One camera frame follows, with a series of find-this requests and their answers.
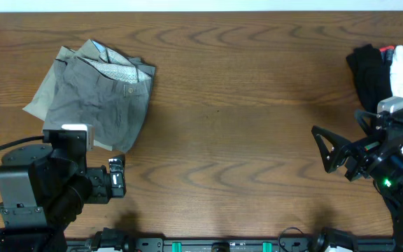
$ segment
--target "black cloth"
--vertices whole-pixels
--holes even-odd
[[[354,53],[346,57],[354,74],[354,85],[357,95],[366,111],[377,112],[377,104],[392,97],[390,86],[390,66],[392,60],[385,60],[379,49],[371,44],[354,49]]]

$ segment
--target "wooden table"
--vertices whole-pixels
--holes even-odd
[[[311,127],[363,136],[345,57],[366,43],[403,45],[403,13],[1,13],[0,144],[39,134],[43,123],[22,107],[59,47],[87,39],[142,57],[157,75],[127,154],[125,198],[85,205],[68,237],[104,227],[168,237],[325,225],[392,233],[370,180],[324,172]],[[115,154],[97,148],[88,163]]]

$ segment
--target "white backdrop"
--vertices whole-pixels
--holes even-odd
[[[0,12],[403,11],[403,0],[0,0]]]

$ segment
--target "pile of clothing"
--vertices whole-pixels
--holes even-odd
[[[391,96],[403,97],[403,45],[381,49],[366,45],[356,48],[346,60],[366,111],[376,113],[381,100]]]
[[[95,128],[94,145],[127,152],[147,114],[155,67],[124,57],[93,40],[78,50],[62,47],[24,111],[44,130],[82,123]]]

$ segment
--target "black wire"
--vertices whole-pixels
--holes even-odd
[[[2,151],[5,148],[10,148],[10,147],[18,145],[18,144],[27,143],[28,141],[42,140],[44,138],[45,138],[44,136],[31,136],[31,137],[27,137],[25,139],[13,141],[11,143],[6,143],[6,144],[3,144],[0,146],[0,151]]]
[[[279,245],[279,247],[280,247],[282,250],[284,250],[285,252],[288,252],[288,251],[287,251],[287,249],[284,248],[284,246],[281,246],[281,237],[282,237],[282,236],[284,235],[284,233],[287,232],[288,230],[298,230],[299,232],[302,233],[302,235],[303,235],[304,237],[306,236],[298,227],[287,227],[286,229],[284,229],[284,231],[282,231],[282,233],[281,233],[281,234],[279,235],[279,237],[278,237],[278,245]]]

